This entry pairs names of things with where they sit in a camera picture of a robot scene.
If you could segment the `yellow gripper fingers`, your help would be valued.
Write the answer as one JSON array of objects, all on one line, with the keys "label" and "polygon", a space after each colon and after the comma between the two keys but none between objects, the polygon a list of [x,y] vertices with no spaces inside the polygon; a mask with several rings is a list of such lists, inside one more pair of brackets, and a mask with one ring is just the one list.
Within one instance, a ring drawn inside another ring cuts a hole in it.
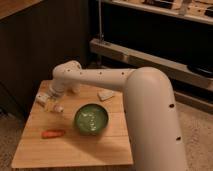
[{"label": "yellow gripper fingers", "polygon": [[54,98],[48,98],[46,100],[44,110],[46,112],[51,112],[54,109],[55,105],[56,105],[56,100]]}]

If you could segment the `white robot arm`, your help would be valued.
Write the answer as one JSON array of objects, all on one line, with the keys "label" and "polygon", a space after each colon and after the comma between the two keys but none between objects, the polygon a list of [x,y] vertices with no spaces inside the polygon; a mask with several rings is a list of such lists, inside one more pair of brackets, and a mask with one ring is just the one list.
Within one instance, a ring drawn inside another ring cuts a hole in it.
[{"label": "white robot arm", "polygon": [[48,94],[61,97],[87,84],[123,93],[135,171],[188,171],[171,82],[153,67],[83,69],[77,61],[56,66]]}]

